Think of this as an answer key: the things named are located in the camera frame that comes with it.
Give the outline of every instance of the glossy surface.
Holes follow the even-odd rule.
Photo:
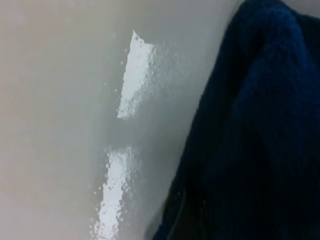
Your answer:
[[[238,5],[0,1],[0,238],[150,238]]]

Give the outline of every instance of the white surface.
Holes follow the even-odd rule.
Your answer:
[[[151,236],[238,4],[1,0],[0,238]]]

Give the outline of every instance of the navy knit fabric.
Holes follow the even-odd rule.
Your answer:
[[[205,196],[212,240],[320,239],[320,20],[242,4],[171,190],[184,186]]]

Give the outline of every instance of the dark blue fabric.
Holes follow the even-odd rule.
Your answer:
[[[318,19],[279,0],[240,7],[171,192],[185,186],[205,196],[212,240],[320,239]]]

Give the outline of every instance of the gray surface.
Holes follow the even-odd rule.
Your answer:
[[[150,237],[238,5],[2,0],[1,239]]]

